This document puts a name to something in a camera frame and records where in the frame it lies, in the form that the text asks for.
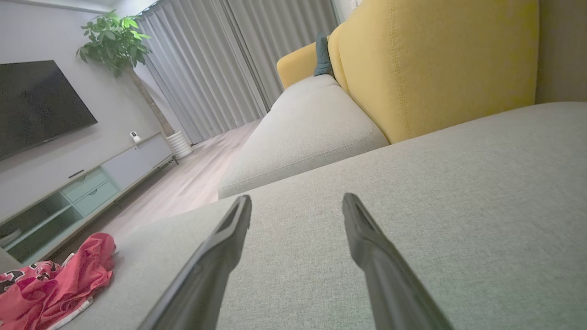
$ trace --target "teal pillow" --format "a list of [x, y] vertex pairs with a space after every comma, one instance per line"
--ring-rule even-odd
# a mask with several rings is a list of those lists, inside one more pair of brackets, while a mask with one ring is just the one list
[[330, 75], [332, 63], [330, 62], [330, 55], [328, 55], [328, 38], [323, 32], [318, 32], [318, 36], [316, 36], [316, 54], [318, 55], [318, 65], [314, 70], [314, 77]]

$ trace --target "potted plant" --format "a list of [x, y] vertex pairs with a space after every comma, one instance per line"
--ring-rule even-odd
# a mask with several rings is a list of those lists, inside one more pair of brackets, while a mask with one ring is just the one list
[[88, 60], [93, 60], [106, 65], [116, 78], [126, 72], [161, 123], [176, 156], [182, 158], [191, 153], [190, 146], [182, 132], [175, 132], [171, 128], [133, 69], [137, 63], [145, 64], [144, 57], [151, 52], [143, 44], [144, 39], [151, 37], [136, 30], [139, 28], [135, 21], [136, 18], [137, 16], [121, 18], [114, 11], [111, 11], [92, 19], [86, 26], [82, 26], [83, 35], [87, 36], [90, 41], [77, 50], [76, 57], [79, 56], [86, 63]]

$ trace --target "open shelf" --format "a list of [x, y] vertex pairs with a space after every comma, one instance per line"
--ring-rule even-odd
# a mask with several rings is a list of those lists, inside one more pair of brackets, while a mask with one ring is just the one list
[[55, 193], [41, 202], [29, 207], [8, 222], [0, 226], [0, 237], [4, 237], [20, 229], [23, 233], [29, 232], [47, 218], [63, 210], [71, 203], [60, 193]]
[[53, 244], [63, 234], [81, 221], [83, 216], [73, 206], [69, 205], [51, 215], [47, 219], [38, 223], [35, 227], [30, 228], [25, 235], [18, 238], [18, 242], [11, 244], [6, 248], [8, 253], [23, 264], [28, 260], [36, 258], [38, 254], [44, 256]]
[[19, 261], [22, 262], [23, 265], [31, 265], [31, 264], [34, 264], [35, 262], [43, 261], [41, 259], [45, 255], [47, 255], [47, 253], [49, 251], [53, 251], [54, 249], [58, 248], [61, 245], [61, 243], [63, 243], [63, 240], [67, 239], [68, 236], [75, 233], [75, 231], [77, 231], [80, 227], [84, 226], [85, 224], [86, 224], [85, 221], [78, 221], [78, 222], [70, 225], [67, 229], [63, 230], [57, 236], [53, 237], [50, 241], [48, 241], [41, 249], [39, 249], [39, 251], [30, 255], [24, 261], [21, 261], [21, 260], [19, 260]]
[[44, 225], [46, 225], [49, 222], [51, 222], [52, 220], [58, 218], [63, 212], [67, 211], [70, 207], [73, 207], [73, 206], [68, 205], [68, 206], [62, 208], [61, 210], [57, 211], [56, 213], [54, 213], [53, 215], [51, 215], [47, 219], [41, 221], [36, 226], [28, 229], [26, 232], [24, 232], [23, 234], [21, 234], [17, 239], [15, 239], [12, 243], [10, 243], [7, 246], [5, 246], [4, 249], [10, 250], [11, 248], [14, 248], [20, 242], [22, 242], [23, 240], [25, 240], [27, 237], [29, 237], [30, 235], [32, 235], [33, 233], [35, 233], [37, 230], [41, 229]]

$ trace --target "plant pot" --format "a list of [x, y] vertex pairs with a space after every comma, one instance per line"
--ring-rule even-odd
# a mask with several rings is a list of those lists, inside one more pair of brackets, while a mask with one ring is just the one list
[[176, 155], [177, 159], [182, 159], [192, 153], [191, 146], [187, 143], [181, 131], [167, 137], [167, 141], [173, 149], [173, 153]]

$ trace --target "drawer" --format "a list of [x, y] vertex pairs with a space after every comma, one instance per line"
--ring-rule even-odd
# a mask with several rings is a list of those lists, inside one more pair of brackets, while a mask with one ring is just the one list
[[85, 194], [96, 189], [97, 186], [101, 185], [108, 179], [100, 170], [91, 171], [86, 175], [75, 180], [69, 186], [61, 189], [61, 192], [71, 201], [75, 202]]
[[118, 191], [112, 185], [112, 183], [107, 182], [94, 189], [89, 194], [85, 195], [82, 199], [75, 203], [75, 206], [78, 210], [80, 210], [80, 212], [82, 212], [84, 216], [87, 216], [94, 212], [95, 209], [104, 204], [112, 196], [116, 195], [117, 192]]

